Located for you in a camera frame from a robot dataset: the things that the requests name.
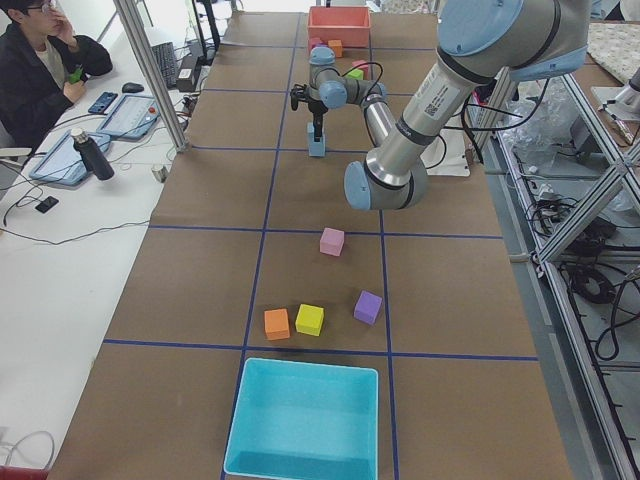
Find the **black hair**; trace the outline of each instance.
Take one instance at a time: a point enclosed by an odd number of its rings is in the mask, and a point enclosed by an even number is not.
[[[29,7],[38,4],[38,0],[0,0],[0,10],[9,17],[9,10],[19,10],[25,15],[29,15]]]

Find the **black mouse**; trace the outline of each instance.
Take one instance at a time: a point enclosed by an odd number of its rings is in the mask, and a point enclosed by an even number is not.
[[[144,90],[139,83],[127,82],[122,86],[122,93],[138,93]]]

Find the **teal bin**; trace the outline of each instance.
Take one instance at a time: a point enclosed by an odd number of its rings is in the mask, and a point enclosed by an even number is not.
[[[278,480],[377,480],[378,372],[250,358],[224,471]]]

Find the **black water bottle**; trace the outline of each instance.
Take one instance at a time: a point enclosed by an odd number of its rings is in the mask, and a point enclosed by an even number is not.
[[[73,148],[80,152],[85,168],[93,172],[98,180],[109,180],[113,177],[113,168],[100,150],[96,141],[81,128],[71,130]]]

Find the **toy block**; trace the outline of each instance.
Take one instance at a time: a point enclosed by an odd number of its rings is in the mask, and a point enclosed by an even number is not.
[[[369,64],[364,60],[356,60],[351,62],[351,67],[357,67],[358,70],[362,70],[364,78],[369,78]]]
[[[309,41],[307,42],[307,53],[311,53],[311,50],[313,50],[316,47],[319,47],[322,44],[323,44],[323,42],[322,42],[322,40],[320,38],[311,37],[309,39]]]
[[[344,232],[333,228],[325,228],[320,238],[320,252],[339,257],[344,245]]]
[[[342,40],[329,40],[327,46],[336,54],[336,58],[342,58]]]
[[[347,73],[345,77],[355,78],[356,80],[364,80],[364,72],[359,68],[356,68],[355,70],[351,70],[349,73]]]
[[[300,305],[298,316],[296,317],[296,330],[300,333],[319,337],[323,320],[324,308],[303,303]]]
[[[373,325],[376,322],[376,317],[380,311],[382,305],[382,298],[363,290],[356,303],[356,308],[353,312],[353,316],[358,320]]]
[[[313,122],[307,123],[307,144],[309,145],[310,157],[324,157],[326,152],[324,131],[322,132],[320,141],[316,142],[313,138]]]
[[[269,340],[282,340],[291,336],[286,308],[264,312],[264,333]]]

